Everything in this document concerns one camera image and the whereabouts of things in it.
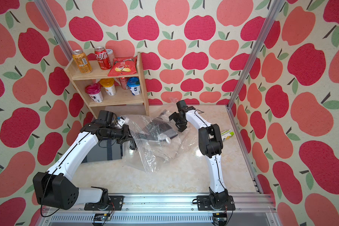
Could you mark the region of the dark plaid grey scarf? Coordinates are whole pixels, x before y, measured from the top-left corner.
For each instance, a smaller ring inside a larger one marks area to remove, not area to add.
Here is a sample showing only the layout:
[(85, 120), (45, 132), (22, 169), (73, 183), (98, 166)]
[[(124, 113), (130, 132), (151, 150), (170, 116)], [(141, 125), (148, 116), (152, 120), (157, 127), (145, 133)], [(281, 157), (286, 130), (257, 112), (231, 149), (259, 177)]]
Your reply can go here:
[(120, 160), (122, 157), (122, 145), (115, 140), (103, 140), (89, 151), (82, 163)]

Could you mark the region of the clear plastic vacuum bag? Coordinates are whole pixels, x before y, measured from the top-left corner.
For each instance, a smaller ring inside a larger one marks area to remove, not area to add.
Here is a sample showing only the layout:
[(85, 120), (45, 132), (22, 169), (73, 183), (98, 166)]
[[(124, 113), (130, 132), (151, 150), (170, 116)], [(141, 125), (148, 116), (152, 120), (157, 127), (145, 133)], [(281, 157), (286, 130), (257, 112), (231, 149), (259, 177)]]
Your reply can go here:
[(123, 159), (126, 165), (147, 174), (157, 172), (165, 164), (189, 151), (198, 149), (198, 136), (194, 126), (180, 132), (171, 114), (178, 111), (178, 98), (161, 105), (152, 116), (124, 115), (124, 124), (129, 126), (133, 140), (123, 144)]

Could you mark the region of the black white checked scarf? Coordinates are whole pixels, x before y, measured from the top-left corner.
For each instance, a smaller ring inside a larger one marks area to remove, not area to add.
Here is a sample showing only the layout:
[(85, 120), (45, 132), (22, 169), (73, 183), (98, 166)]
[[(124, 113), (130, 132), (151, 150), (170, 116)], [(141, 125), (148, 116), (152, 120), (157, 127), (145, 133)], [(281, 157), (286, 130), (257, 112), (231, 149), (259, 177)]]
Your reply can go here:
[(178, 136), (178, 133), (173, 129), (169, 122), (170, 112), (165, 110), (156, 118), (153, 118), (142, 129), (140, 133), (136, 133), (139, 139), (152, 141), (166, 141), (169, 137), (171, 140)]

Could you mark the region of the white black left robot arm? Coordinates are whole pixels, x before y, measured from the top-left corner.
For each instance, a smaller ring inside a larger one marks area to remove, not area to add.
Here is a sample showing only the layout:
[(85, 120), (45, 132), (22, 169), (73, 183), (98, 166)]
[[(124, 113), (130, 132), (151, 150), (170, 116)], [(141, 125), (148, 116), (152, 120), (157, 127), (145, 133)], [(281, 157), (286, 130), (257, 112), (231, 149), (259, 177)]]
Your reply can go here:
[(90, 150), (103, 139), (118, 144), (133, 139), (129, 126), (116, 127), (113, 113), (101, 110), (99, 117), (83, 126), (77, 138), (65, 154), (46, 172), (38, 172), (33, 178), (36, 199), (41, 206), (56, 210), (68, 210), (77, 204), (94, 204), (113, 211), (108, 190), (101, 187), (78, 188), (71, 180)]

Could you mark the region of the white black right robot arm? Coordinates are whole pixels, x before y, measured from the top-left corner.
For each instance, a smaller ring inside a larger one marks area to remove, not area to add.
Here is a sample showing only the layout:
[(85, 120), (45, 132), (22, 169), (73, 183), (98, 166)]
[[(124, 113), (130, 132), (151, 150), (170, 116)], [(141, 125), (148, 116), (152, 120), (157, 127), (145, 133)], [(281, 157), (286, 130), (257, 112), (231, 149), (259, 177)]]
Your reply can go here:
[(187, 128), (191, 123), (198, 131), (199, 149), (206, 157), (210, 175), (209, 200), (211, 206), (220, 210), (229, 201), (228, 190), (225, 186), (221, 167), (221, 153), (223, 141), (217, 124), (211, 124), (202, 118), (199, 110), (193, 106), (187, 106), (184, 100), (176, 103), (177, 112), (170, 115), (179, 132)]

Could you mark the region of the white round bag valve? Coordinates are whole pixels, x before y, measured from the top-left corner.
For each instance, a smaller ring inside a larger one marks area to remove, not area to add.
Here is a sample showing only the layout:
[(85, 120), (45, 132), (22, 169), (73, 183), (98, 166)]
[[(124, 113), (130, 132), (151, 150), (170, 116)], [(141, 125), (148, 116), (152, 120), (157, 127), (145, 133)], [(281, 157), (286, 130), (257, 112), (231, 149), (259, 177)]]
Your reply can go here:
[(168, 144), (171, 144), (171, 139), (169, 137), (167, 137), (165, 140)]

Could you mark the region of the red chips bag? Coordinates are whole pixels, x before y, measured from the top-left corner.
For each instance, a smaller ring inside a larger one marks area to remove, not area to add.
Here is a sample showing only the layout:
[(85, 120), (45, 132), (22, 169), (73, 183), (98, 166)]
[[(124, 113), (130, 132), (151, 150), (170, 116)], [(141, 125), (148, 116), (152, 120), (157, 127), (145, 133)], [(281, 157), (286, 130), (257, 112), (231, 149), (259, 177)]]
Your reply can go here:
[(137, 73), (137, 57), (117, 57), (108, 77), (133, 75)]

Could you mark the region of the pink lid cup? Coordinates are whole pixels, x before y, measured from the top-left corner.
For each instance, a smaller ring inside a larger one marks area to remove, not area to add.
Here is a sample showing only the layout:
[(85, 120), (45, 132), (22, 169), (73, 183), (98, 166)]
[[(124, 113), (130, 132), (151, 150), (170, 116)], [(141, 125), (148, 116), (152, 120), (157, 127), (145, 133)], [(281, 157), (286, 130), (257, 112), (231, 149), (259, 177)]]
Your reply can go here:
[(95, 103), (103, 102), (103, 95), (101, 93), (101, 86), (98, 83), (93, 83), (85, 87), (85, 92)]

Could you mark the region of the wooden two-tier shelf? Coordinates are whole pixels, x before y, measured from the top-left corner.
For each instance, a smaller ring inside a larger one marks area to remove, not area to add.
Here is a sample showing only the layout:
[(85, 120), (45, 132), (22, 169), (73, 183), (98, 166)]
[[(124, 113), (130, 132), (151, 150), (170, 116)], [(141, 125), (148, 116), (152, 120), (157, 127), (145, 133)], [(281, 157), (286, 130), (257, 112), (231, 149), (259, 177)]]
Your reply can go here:
[[(95, 118), (98, 118), (101, 110), (109, 109), (110, 106), (114, 105), (129, 105), (131, 107), (143, 105), (144, 114), (149, 116), (149, 101), (140, 52), (137, 53), (136, 74), (109, 77), (109, 71), (102, 70), (97, 62), (91, 63), (91, 66), (91, 73), (81, 73), (75, 61), (72, 59), (65, 68), (65, 73)], [(115, 87), (115, 81), (120, 83), (124, 78), (129, 77), (139, 78), (140, 94), (133, 95), (131, 90), (126, 89), (124, 86)], [(101, 102), (98, 102), (98, 94), (89, 95), (86, 92), (86, 87), (94, 83), (104, 85), (101, 89), (103, 96)]]

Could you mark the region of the yellow lid cup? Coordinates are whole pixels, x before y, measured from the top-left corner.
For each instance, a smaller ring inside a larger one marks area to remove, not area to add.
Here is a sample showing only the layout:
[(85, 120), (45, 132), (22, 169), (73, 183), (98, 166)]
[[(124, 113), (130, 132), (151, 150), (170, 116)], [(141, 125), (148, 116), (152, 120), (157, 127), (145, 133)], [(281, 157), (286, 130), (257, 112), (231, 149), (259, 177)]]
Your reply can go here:
[(99, 83), (105, 89), (107, 95), (114, 96), (116, 94), (115, 80), (113, 78), (101, 79)]

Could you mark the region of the green white small box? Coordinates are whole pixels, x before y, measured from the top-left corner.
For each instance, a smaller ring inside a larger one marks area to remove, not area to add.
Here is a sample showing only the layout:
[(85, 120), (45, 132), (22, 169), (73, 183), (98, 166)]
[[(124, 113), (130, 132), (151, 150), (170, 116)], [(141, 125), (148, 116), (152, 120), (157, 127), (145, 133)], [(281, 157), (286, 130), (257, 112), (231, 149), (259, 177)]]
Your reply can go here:
[(223, 142), (230, 139), (233, 136), (234, 136), (234, 132), (232, 130), (226, 130), (226, 131), (221, 132), (221, 138)]

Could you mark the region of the small red can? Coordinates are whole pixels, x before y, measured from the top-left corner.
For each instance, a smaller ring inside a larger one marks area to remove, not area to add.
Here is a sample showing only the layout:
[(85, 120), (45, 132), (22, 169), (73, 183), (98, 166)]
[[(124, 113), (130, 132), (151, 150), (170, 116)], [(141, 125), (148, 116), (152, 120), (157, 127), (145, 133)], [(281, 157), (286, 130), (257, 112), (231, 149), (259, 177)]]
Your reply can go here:
[(128, 87), (128, 85), (127, 85), (128, 80), (129, 80), (128, 77), (122, 77), (122, 78), (119, 78), (121, 87), (122, 87), (123, 89), (129, 89), (129, 87)]

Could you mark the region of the blue lid cup on shelf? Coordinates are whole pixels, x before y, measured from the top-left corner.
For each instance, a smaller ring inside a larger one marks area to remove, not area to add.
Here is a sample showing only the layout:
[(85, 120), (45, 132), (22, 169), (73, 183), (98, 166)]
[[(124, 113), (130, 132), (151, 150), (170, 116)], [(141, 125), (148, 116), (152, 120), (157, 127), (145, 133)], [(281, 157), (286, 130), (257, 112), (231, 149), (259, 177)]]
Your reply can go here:
[(139, 78), (131, 77), (127, 82), (127, 86), (129, 87), (131, 93), (134, 96), (138, 96), (141, 94), (141, 86), (140, 86)]

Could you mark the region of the red cola can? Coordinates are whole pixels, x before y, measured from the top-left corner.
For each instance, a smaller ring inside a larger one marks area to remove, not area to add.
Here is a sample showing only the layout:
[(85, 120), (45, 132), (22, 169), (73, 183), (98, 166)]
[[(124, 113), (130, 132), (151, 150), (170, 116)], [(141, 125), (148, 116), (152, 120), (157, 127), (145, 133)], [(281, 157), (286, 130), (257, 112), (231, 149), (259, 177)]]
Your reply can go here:
[(95, 48), (95, 57), (102, 70), (110, 70), (112, 68), (109, 55), (104, 47)]

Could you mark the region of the orange soda can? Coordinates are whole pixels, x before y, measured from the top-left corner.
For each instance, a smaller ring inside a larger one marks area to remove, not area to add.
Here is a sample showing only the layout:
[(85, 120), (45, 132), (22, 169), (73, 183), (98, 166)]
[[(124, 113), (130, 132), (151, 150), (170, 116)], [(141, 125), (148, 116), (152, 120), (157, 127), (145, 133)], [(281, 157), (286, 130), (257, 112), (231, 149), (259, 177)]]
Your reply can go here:
[(87, 55), (82, 50), (74, 50), (72, 52), (73, 60), (78, 66), (81, 73), (91, 73), (92, 67), (88, 60)]

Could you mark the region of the silver can behind cola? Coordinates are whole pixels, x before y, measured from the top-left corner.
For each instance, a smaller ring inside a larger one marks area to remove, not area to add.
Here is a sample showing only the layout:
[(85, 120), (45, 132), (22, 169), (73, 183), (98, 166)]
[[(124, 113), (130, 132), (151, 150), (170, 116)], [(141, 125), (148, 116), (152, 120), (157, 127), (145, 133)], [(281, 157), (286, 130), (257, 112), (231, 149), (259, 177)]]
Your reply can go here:
[(114, 58), (115, 58), (114, 51), (112, 49), (106, 49), (106, 51), (107, 51), (108, 59), (111, 63), (111, 66), (113, 66), (114, 65)]

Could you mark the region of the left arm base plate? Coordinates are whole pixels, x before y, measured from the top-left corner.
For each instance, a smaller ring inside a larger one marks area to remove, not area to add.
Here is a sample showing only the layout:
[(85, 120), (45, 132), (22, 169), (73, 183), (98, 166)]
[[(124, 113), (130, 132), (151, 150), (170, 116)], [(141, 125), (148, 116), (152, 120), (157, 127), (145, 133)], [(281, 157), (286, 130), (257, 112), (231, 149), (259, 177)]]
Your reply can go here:
[(97, 203), (86, 203), (84, 209), (86, 211), (121, 211), (124, 196), (106, 195), (103, 200)]

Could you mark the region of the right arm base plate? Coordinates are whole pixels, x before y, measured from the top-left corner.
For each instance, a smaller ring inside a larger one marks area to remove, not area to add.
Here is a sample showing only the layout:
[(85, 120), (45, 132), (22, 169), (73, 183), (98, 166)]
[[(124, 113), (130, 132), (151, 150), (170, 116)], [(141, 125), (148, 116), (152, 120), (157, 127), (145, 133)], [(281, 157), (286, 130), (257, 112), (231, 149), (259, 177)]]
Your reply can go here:
[(198, 195), (192, 200), (192, 204), (197, 206), (199, 211), (234, 211), (235, 204), (232, 196), (227, 195), (225, 197), (216, 200), (211, 198), (210, 195)]

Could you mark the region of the aluminium front rail frame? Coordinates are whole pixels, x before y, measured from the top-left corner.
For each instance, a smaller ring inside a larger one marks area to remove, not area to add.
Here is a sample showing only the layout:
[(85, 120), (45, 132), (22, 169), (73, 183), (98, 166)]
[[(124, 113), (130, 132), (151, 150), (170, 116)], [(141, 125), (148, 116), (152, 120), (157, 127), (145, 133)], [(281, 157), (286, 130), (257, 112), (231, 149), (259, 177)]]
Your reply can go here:
[(232, 193), (230, 204), (221, 210), (200, 210), (200, 194), (122, 194), (112, 215), (109, 211), (88, 211), (84, 205), (39, 217), (36, 226), (280, 226), (269, 195)]

